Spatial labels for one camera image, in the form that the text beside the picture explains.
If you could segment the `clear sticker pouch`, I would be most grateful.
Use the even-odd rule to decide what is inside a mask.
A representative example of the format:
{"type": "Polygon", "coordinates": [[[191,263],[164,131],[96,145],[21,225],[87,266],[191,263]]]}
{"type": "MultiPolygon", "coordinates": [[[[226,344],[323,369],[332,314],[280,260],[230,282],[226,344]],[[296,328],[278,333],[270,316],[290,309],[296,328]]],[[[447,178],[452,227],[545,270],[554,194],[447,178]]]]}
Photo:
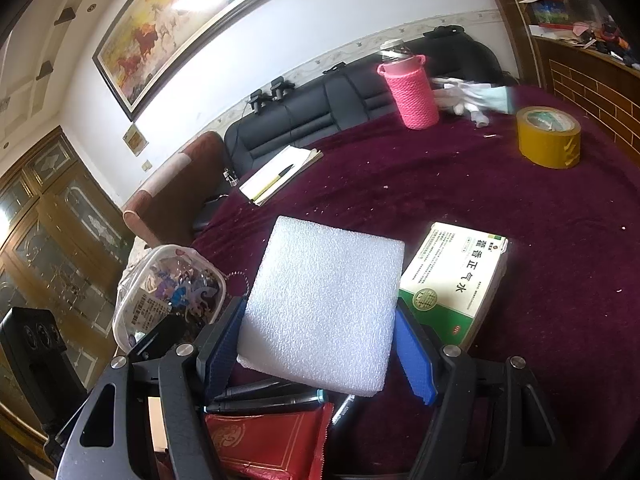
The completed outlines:
{"type": "Polygon", "coordinates": [[[168,316],[183,320],[183,339],[191,341],[218,318],[226,295],[226,277],[197,250],[175,244],[150,249],[126,267],[118,284],[116,344],[129,352],[168,316]]]}

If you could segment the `red foil snack bag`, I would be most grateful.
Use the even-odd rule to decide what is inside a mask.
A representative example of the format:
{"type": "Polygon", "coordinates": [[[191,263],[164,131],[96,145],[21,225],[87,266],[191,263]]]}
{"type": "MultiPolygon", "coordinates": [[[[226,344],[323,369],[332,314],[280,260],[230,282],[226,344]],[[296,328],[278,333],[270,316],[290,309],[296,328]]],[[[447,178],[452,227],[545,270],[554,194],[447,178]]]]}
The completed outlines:
{"type": "Polygon", "coordinates": [[[224,471],[249,479],[320,479],[333,405],[311,411],[205,417],[224,471]]]}

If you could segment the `white foam block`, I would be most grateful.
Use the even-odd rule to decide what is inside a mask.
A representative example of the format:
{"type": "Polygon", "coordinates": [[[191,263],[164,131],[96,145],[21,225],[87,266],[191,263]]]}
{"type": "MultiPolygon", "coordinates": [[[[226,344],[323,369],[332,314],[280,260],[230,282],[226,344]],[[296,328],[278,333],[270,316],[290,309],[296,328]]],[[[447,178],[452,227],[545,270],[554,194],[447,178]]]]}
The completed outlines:
{"type": "Polygon", "coordinates": [[[385,385],[405,245],[281,216],[238,339],[242,367],[355,396],[385,385]]]}

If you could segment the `grey capped black marker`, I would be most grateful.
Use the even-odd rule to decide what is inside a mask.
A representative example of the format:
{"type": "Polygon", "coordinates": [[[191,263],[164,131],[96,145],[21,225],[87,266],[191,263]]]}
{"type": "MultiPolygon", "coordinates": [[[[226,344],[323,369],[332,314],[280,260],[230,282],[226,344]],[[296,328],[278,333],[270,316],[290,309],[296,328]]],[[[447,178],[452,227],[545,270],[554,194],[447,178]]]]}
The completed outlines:
{"type": "Polygon", "coordinates": [[[258,380],[258,382],[250,382],[249,384],[225,388],[221,394],[214,397],[214,400],[216,402],[222,402],[225,400],[246,398],[247,396],[256,396],[258,393],[271,392],[295,386],[296,383],[290,382],[289,380],[268,378],[258,380]]]}

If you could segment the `cyan capped black marker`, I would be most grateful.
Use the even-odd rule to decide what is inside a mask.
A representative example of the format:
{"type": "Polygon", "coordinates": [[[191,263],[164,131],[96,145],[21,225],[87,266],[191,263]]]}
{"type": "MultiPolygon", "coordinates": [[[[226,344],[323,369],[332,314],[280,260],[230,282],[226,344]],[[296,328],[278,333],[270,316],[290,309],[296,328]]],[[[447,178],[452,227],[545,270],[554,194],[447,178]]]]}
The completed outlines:
{"type": "Polygon", "coordinates": [[[325,403],[326,392],[316,389],[272,398],[213,402],[203,411],[212,415],[260,415],[312,410],[325,403]]]}

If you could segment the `wooden glass door cabinet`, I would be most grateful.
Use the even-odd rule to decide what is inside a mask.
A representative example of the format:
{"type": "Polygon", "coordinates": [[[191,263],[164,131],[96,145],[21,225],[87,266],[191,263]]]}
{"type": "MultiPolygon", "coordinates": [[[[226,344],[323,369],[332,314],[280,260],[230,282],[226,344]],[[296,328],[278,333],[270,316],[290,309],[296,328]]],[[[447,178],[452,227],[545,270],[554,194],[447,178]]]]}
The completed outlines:
{"type": "Polygon", "coordinates": [[[50,310],[86,388],[116,350],[116,286],[133,240],[61,128],[2,171],[1,310],[50,310]]]}

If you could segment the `white notepad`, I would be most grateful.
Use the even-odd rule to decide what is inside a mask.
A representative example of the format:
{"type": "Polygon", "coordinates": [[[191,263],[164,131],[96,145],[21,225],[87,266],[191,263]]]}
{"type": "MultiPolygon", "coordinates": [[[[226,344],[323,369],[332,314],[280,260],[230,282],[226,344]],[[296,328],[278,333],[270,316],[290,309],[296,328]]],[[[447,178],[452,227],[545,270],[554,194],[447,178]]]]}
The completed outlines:
{"type": "Polygon", "coordinates": [[[287,146],[242,184],[240,192],[252,204],[262,206],[288,182],[322,157],[322,151],[316,148],[307,150],[287,146]]]}

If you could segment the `black clamps on sofa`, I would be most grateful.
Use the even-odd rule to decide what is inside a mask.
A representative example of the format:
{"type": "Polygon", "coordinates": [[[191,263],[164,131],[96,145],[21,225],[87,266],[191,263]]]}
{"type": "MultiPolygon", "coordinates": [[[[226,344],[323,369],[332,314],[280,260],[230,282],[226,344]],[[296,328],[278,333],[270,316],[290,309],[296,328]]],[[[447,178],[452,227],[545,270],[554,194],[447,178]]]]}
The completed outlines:
{"type": "Polygon", "coordinates": [[[252,92],[248,99],[248,104],[250,104],[253,113],[258,115],[267,103],[282,101],[294,89],[295,84],[292,81],[279,76],[270,82],[268,91],[258,89],[252,92]]]}

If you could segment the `yellow tape roll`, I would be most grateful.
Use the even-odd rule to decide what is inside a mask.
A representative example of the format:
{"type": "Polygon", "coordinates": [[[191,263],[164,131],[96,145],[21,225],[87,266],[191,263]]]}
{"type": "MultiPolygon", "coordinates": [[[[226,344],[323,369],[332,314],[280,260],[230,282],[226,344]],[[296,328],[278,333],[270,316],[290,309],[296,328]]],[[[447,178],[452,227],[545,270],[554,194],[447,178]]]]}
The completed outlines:
{"type": "Polygon", "coordinates": [[[535,165],[570,169],[580,161],[582,127],[570,114],[546,106],[525,107],[516,113],[518,149],[535,165]]]}

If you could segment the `black leather sofa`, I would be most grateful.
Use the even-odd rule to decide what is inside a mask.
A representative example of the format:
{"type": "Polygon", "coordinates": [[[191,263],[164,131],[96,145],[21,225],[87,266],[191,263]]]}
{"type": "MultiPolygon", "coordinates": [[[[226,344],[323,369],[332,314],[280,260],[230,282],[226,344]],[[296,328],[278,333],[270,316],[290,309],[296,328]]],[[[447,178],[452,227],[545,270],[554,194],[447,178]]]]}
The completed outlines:
{"type": "MultiPolygon", "coordinates": [[[[426,56],[431,77],[452,77],[494,86],[513,86],[495,53],[460,25],[438,26],[408,42],[410,51],[426,56]]],[[[396,112],[390,89],[376,69],[373,53],[338,63],[316,79],[285,91],[280,100],[263,96],[224,134],[227,168],[237,177],[264,166],[288,145],[306,148],[335,133],[396,112]]]]}

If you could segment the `white gloves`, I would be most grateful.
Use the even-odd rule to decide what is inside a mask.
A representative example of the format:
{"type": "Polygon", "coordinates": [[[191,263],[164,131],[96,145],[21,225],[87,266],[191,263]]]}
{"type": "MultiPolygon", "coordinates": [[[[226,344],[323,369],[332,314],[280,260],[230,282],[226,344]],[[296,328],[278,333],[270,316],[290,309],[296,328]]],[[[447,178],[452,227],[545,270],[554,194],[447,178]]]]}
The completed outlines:
{"type": "Polygon", "coordinates": [[[438,108],[469,118],[476,128],[489,125],[489,112],[503,115],[514,112],[512,92],[507,86],[458,78],[433,78],[431,83],[438,108]]]}

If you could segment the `pink knit covered bottle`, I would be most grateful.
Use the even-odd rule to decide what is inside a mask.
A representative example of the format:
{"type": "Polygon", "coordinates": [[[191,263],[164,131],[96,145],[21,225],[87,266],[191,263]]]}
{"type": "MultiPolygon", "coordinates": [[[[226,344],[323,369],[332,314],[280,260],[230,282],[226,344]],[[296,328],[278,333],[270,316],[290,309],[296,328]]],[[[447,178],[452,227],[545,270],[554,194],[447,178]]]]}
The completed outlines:
{"type": "Polygon", "coordinates": [[[404,125],[424,130],[439,122],[439,111],[428,79],[424,54],[414,54],[404,40],[381,44],[376,71],[385,80],[404,125]]]}

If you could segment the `framed horse painting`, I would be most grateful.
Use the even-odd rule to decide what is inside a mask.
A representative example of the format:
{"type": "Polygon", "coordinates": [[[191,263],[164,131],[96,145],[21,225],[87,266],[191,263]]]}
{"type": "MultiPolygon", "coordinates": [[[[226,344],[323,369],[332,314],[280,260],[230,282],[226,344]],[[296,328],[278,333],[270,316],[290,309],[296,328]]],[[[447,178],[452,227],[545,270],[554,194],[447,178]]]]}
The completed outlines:
{"type": "Polygon", "coordinates": [[[126,0],[93,62],[132,122],[163,85],[221,30],[266,0],[126,0]]]}

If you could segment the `wooden cabinet shelf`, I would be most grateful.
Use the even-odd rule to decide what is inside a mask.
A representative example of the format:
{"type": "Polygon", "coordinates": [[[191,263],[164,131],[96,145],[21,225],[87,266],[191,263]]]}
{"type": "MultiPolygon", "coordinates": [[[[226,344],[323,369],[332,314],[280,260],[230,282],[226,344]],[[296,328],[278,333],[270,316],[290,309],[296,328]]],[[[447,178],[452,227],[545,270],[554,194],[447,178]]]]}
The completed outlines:
{"type": "Polygon", "coordinates": [[[639,161],[639,55],[598,0],[496,0],[520,81],[592,119],[639,161]]]}

